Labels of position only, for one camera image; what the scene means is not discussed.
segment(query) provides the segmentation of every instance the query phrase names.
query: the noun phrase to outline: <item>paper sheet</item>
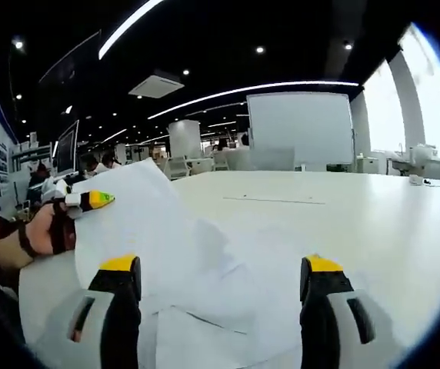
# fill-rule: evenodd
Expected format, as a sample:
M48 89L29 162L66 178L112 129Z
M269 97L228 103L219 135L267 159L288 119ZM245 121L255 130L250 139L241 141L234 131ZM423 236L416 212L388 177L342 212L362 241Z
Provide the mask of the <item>paper sheet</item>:
M75 222L82 287L109 258L141 258L140 366L275 368L285 360L283 368L300 367L300 244L277 248L287 240L269 229L226 232L195 218L151 160L74 190L116 198Z

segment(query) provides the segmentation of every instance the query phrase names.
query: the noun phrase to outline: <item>human hand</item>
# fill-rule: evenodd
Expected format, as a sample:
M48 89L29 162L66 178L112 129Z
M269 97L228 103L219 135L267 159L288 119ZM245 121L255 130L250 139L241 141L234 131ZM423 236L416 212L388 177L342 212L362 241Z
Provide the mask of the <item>human hand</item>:
M43 255L54 254L52 244L52 235L50 232L52 222L55 218L53 204L44 205L34 216L32 221L25 226L26 234L30 245L35 252ZM59 203L63 211L67 211L63 203ZM75 222L70 217L65 217L65 223L62 228L62 240L64 240L64 249L73 250L76 243Z

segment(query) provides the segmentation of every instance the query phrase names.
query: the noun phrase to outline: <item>whiteboard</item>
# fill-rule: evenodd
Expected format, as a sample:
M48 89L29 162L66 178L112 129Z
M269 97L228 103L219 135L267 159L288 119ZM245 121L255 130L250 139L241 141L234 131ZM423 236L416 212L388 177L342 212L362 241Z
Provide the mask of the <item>whiteboard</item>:
M347 95L282 92L247 97L253 148L295 148L295 162L353 162Z

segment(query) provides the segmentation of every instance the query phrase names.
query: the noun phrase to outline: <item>wrist strap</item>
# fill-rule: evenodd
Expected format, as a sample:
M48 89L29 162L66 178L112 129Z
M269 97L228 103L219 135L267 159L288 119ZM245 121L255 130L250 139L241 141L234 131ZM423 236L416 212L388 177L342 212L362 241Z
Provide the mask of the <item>wrist strap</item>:
M54 255L61 254L66 251L65 248L65 223L69 219L65 211L61 209L59 204L61 201L55 201L52 206L54 208L54 218L52 219L49 234L51 235L52 252Z
M32 259L35 259L35 257L39 255L39 253L37 253L30 245L30 241L27 237L26 224L22 224L18 228L18 240L20 242L20 247L22 248L22 250L25 251Z

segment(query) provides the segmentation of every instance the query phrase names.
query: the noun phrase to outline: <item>ceiling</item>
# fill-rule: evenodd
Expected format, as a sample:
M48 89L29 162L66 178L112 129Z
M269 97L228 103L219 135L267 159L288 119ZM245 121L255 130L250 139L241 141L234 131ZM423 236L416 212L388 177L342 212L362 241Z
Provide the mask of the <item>ceiling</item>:
M100 46L145 1L82 3L0 3L0 100L22 141L30 131L37 131L42 142L55 141L75 119L81 123L79 141L90 145L124 128L128 130L106 144L145 141L165 135L168 124L182 118L199 120L202 133L245 130L248 118L237 115L246 115L247 105L212 108L245 101L249 92L147 117L251 85L304 80L361 84L383 58L396 52L396 42L415 11L413 5L404 7L395 0L281 0L264 5L255 0L164 0L99 61ZM64 55L93 35L39 83ZM13 46L14 37L24 42L23 52ZM353 49L346 50L345 42ZM258 46L265 48L264 54L256 53ZM128 95L155 69L177 76L185 87L160 99ZM184 76L184 69L190 74ZM306 87L263 92L333 91L353 98L362 90ZM17 94L21 100L13 98ZM71 113L62 114L69 105ZM203 110L208 111L186 117ZM236 123L208 127L223 121Z

